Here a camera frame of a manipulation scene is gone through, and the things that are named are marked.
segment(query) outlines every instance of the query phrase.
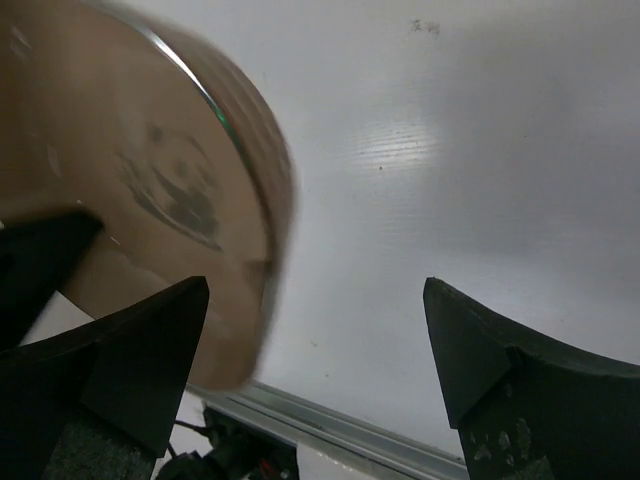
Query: dark mark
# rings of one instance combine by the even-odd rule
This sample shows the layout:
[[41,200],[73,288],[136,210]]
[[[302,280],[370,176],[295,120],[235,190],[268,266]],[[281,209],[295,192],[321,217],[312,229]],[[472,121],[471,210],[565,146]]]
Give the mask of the dark mark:
[[440,24],[435,22],[427,22],[427,32],[438,35],[440,33]]
[[118,156],[121,179],[140,207],[198,243],[221,250],[213,163],[195,138],[149,125],[146,145],[127,145]]
[[422,32],[426,30],[427,33],[438,35],[440,33],[440,24],[437,22],[424,22],[422,20],[414,20],[411,24],[412,32]]

